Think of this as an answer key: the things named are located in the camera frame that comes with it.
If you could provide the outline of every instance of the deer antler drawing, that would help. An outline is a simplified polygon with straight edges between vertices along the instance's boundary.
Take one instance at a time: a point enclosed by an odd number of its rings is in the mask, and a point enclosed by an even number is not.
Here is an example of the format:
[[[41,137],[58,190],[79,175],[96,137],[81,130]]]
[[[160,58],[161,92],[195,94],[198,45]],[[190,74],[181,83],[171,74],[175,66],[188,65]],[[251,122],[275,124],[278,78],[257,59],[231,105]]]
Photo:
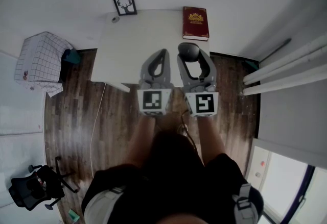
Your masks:
[[[123,8],[125,10],[125,13],[130,13],[130,11],[128,10],[128,7],[131,6],[133,3],[131,0],[127,0],[127,1],[128,1],[129,5],[125,4],[125,6],[124,6],[124,4],[121,5],[120,0],[117,0],[117,5],[120,6],[121,8]]]

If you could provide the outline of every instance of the person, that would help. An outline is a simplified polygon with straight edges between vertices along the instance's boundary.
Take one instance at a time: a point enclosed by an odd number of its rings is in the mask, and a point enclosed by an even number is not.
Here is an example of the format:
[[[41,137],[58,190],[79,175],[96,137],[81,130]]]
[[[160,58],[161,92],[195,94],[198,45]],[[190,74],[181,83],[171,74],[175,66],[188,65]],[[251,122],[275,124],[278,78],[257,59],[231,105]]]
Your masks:
[[[154,136],[155,124],[141,116],[123,164],[96,172],[82,202],[86,223],[235,223],[232,195],[247,182],[212,118],[197,118],[203,162],[186,136]],[[251,187],[248,197],[260,217],[260,193]]]

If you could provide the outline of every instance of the black chair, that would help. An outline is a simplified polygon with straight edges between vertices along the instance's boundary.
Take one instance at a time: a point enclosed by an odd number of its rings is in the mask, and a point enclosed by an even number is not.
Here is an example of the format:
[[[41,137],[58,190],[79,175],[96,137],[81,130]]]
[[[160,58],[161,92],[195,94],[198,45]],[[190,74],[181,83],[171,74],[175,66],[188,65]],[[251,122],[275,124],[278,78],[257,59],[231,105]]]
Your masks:
[[[37,168],[39,170],[26,178],[11,179],[12,186],[9,188],[9,192],[17,206],[33,210],[39,203],[55,198],[54,202],[45,205],[48,210],[53,210],[53,206],[65,196],[61,184],[73,193],[78,192],[78,189],[72,189],[63,179],[74,174],[74,172],[64,175],[60,174],[58,166],[60,159],[60,157],[56,157],[56,172],[47,165],[30,165],[29,172],[33,172]]]

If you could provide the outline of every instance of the book cover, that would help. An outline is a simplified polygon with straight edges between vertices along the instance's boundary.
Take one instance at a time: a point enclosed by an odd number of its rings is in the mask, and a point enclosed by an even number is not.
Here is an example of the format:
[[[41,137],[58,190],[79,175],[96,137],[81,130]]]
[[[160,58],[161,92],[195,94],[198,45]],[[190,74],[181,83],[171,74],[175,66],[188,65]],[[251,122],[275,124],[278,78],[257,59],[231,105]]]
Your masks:
[[[208,41],[209,27],[206,9],[183,7],[183,39]]]

